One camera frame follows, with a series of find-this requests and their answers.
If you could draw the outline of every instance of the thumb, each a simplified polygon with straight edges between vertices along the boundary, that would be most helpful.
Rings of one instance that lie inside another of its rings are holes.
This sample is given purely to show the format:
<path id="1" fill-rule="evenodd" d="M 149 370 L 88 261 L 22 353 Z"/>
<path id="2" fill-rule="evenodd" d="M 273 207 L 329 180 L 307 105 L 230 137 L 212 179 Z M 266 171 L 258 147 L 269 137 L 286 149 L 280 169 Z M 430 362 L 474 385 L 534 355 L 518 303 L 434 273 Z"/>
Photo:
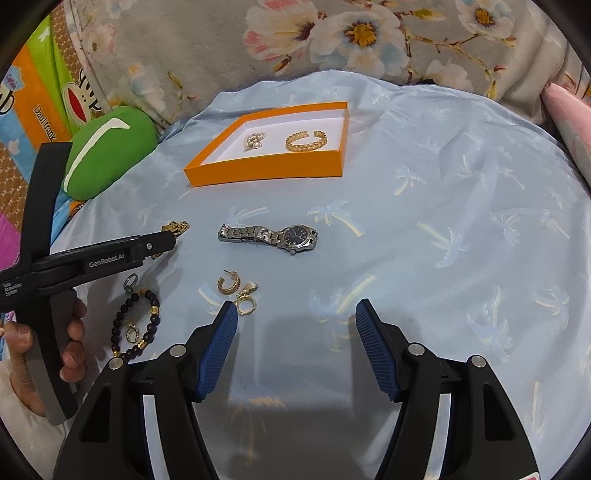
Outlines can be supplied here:
<path id="1" fill-rule="evenodd" d="M 28 325 L 7 322 L 4 325 L 4 340 L 10 350 L 11 377 L 13 388 L 33 389 L 33 381 L 24 353 L 33 346 L 33 333 Z"/>

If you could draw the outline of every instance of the finger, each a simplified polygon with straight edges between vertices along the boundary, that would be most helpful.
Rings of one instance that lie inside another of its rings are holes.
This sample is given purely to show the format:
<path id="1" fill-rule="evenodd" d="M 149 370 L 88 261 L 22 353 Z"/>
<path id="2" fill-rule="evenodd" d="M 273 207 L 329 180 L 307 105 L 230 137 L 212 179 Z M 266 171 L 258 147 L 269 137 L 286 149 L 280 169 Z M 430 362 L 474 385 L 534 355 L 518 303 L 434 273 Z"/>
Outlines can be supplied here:
<path id="1" fill-rule="evenodd" d="M 34 391 L 35 387 L 23 355 L 33 346 L 31 328 L 20 323 L 8 322 L 4 325 L 4 339 L 10 350 L 12 387 L 20 393 Z"/>
<path id="2" fill-rule="evenodd" d="M 77 368 L 86 358 L 86 351 L 81 342 L 70 342 L 61 359 L 68 368 Z"/>
<path id="3" fill-rule="evenodd" d="M 84 302 L 77 298 L 74 302 L 74 317 L 79 319 L 84 318 L 84 315 L 86 315 L 87 311 L 88 309 L 86 308 Z"/>
<path id="4" fill-rule="evenodd" d="M 28 325 L 7 322 L 4 325 L 4 340 L 11 353 L 25 353 L 33 346 L 33 334 Z"/>
<path id="5" fill-rule="evenodd" d="M 75 342 L 80 342 L 84 338 L 85 333 L 86 328 L 80 319 L 75 318 L 68 325 L 68 335 L 70 335 L 70 338 Z"/>
<path id="6" fill-rule="evenodd" d="M 76 368 L 63 366 L 60 370 L 60 378 L 64 382 L 76 383 L 84 378 L 86 373 L 86 362 L 82 362 Z"/>

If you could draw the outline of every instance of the metal watch band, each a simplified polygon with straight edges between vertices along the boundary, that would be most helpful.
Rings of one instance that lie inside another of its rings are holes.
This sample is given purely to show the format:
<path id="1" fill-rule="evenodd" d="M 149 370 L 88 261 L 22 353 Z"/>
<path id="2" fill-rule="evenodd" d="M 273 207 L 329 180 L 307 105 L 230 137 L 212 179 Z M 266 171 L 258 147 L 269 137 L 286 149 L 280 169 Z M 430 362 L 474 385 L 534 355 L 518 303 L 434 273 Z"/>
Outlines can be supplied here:
<path id="1" fill-rule="evenodd" d="M 225 242 L 263 242 L 268 245 L 278 245 L 282 232 L 269 230 L 263 226 L 244 226 L 233 228 L 222 225 L 217 237 Z"/>

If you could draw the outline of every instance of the beaded bracelet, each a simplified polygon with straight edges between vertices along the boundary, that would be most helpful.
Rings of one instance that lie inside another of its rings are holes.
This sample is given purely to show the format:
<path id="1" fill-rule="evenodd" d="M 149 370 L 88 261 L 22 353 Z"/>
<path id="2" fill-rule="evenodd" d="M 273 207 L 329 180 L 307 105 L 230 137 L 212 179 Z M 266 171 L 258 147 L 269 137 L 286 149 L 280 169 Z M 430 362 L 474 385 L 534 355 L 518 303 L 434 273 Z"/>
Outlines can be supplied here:
<path id="1" fill-rule="evenodd" d="M 144 334 L 143 338 L 138 342 L 138 344 L 134 345 L 133 348 L 128 349 L 126 352 L 121 353 L 121 325 L 123 324 L 125 314 L 129 311 L 131 307 L 134 306 L 135 302 L 139 300 L 139 297 L 141 295 L 146 297 L 146 299 L 150 301 L 150 305 L 152 305 L 150 323 L 146 328 L 146 333 Z M 133 292 L 131 296 L 125 300 L 125 303 L 117 312 L 116 319 L 113 320 L 113 329 L 111 330 L 111 333 L 113 335 L 111 337 L 111 350 L 113 350 L 113 355 L 121 357 L 123 360 L 133 360 L 134 358 L 144 353 L 144 349 L 154 341 L 154 335 L 156 335 L 158 325 L 160 324 L 159 314 L 160 301 L 158 300 L 158 297 L 154 292 L 150 290 L 141 290 L 140 292 Z"/>

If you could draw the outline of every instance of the light blue satin fabric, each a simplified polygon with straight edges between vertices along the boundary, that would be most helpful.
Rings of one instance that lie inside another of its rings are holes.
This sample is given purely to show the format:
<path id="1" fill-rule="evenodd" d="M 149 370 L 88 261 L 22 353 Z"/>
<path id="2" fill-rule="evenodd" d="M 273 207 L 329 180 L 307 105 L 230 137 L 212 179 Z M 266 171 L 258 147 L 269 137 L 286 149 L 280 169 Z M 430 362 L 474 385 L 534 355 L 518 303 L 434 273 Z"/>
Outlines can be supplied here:
<path id="1" fill-rule="evenodd" d="M 183 167 L 239 115 L 333 100 L 347 100 L 351 114 L 341 179 L 189 186 Z M 364 297 L 439 356 L 485 356 L 549 479 L 591 420 L 590 217 L 588 192 L 555 140 L 497 103 L 320 72 L 221 93 L 89 201 L 53 250 L 190 224 L 173 253 L 138 271 L 139 286 L 159 292 L 163 319 L 142 359 L 213 320 L 227 298 L 216 288 L 224 269 L 259 285 L 216 391 L 196 408 L 222 479 L 374 477 L 398 406 L 378 389 L 356 334 Z M 303 223 L 318 230 L 318 246 L 292 257 L 223 243 L 222 223 Z M 79 288 L 89 381 L 109 358 L 126 275 Z M 156 478 L 166 479 L 147 407 Z M 443 397 L 430 479 L 447 412 Z"/>

